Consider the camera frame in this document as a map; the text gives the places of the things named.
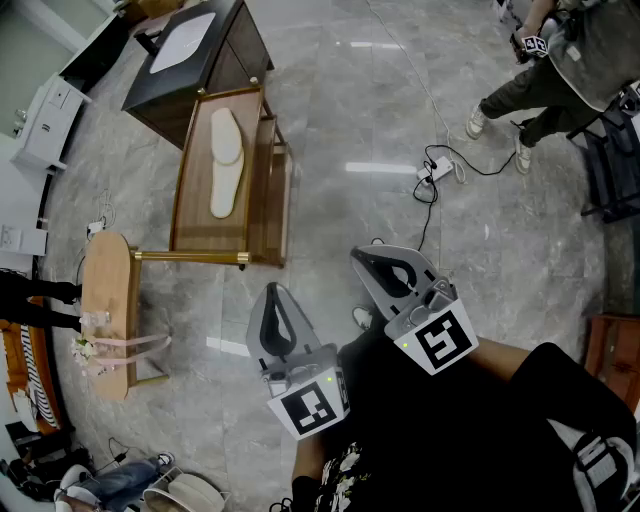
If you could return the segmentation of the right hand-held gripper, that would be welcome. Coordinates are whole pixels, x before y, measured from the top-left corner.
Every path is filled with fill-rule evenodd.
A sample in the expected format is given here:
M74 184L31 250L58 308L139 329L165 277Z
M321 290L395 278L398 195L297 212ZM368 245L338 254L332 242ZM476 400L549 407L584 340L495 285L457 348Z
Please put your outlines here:
M429 375L479 347L455 287L445 278L434 281L435 267L419 251L371 244L353 248L351 263L382 315L393 318L386 336Z

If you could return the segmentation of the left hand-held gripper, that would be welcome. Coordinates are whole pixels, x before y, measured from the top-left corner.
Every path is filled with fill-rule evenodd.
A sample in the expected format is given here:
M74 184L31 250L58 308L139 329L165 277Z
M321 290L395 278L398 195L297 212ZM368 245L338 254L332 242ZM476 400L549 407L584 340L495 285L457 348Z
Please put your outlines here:
M279 336L287 341L285 362L262 372L271 398L267 405L296 440L341 422L350 402L337 347L324 345L289 290L268 283L250 314L246 345L250 355L276 361Z

